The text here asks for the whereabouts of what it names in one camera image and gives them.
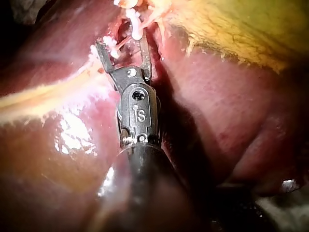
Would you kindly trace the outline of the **right arm instrument jaw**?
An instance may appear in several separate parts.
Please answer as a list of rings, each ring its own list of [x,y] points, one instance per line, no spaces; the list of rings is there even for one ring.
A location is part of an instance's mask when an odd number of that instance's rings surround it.
[[[151,80],[152,77],[152,63],[149,52],[149,46],[146,38],[146,34],[143,34],[140,40],[140,54],[142,63],[140,68],[143,70],[143,76],[145,80]]]
[[[113,72],[114,66],[112,65],[106,44],[100,41],[96,41],[95,46],[96,46],[98,56],[100,58],[104,71],[106,73]]]

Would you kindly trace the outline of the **right arm instrument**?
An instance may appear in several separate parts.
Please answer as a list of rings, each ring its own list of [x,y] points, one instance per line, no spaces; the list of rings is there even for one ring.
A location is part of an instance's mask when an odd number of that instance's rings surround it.
[[[109,72],[120,93],[117,106],[120,147],[136,143],[160,145],[158,99],[140,68],[128,66]]]

